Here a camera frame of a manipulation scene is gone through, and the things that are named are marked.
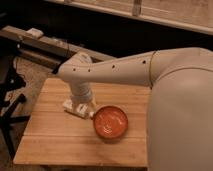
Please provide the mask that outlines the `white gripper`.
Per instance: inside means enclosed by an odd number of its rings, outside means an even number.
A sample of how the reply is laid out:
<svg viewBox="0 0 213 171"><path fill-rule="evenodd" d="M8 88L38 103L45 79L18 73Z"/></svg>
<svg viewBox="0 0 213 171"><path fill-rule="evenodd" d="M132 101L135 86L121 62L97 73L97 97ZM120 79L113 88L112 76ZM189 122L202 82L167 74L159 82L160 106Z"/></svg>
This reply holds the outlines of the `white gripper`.
<svg viewBox="0 0 213 171"><path fill-rule="evenodd" d="M96 112L96 102L92 99L88 103L73 103L71 99L67 99L63 103L63 108L76 117L92 118Z"/></svg>

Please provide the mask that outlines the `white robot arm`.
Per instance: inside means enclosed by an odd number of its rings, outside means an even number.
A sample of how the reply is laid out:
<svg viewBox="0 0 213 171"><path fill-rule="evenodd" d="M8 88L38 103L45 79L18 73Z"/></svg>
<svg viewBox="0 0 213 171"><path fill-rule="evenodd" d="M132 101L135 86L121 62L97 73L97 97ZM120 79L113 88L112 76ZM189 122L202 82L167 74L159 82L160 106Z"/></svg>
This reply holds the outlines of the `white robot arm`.
<svg viewBox="0 0 213 171"><path fill-rule="evenodd" d="M213 51L155 50L99 63L78 52L57 75L79 103L92 98L91 82L149 87L149 171L213 171Z"/></svg>

